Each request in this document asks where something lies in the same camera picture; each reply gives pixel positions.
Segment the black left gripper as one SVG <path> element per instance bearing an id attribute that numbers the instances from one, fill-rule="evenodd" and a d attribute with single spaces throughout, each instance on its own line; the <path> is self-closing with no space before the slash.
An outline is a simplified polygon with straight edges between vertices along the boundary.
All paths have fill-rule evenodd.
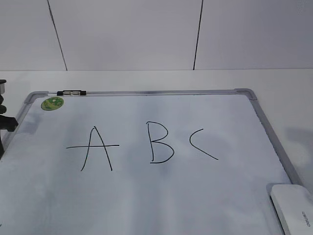
<path id="1" fill-rule="evenodd" d="M 0 129 L 8 132 L 14 132 L 18 127 L 18 122 L 14 117 L 7 117 L 3 114 L 6 113 L 7 108 L 2 104 L 4 101 L 3 94 L 5 92 L 5 79 L 0 80 Z"/>

